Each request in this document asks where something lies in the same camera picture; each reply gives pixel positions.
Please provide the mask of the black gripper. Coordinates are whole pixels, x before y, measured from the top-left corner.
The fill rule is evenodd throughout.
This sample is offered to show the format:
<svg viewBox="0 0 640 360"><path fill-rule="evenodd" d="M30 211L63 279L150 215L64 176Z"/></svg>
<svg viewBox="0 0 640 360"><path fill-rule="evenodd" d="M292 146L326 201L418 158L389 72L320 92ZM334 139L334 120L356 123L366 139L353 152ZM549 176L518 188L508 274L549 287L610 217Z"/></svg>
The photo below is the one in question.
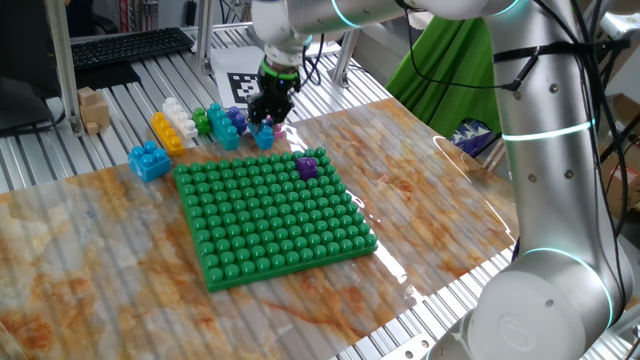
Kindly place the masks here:
<svg viewBox="0 0 640 360"><path fill-rule="evenodd" d="M253 125L259 125L268 115L267 108L272 108L273 123L283 123L294 107L290 92L298 89L298 79L262 77L259 86L259 97L248 99L248 120Z"/></svg>

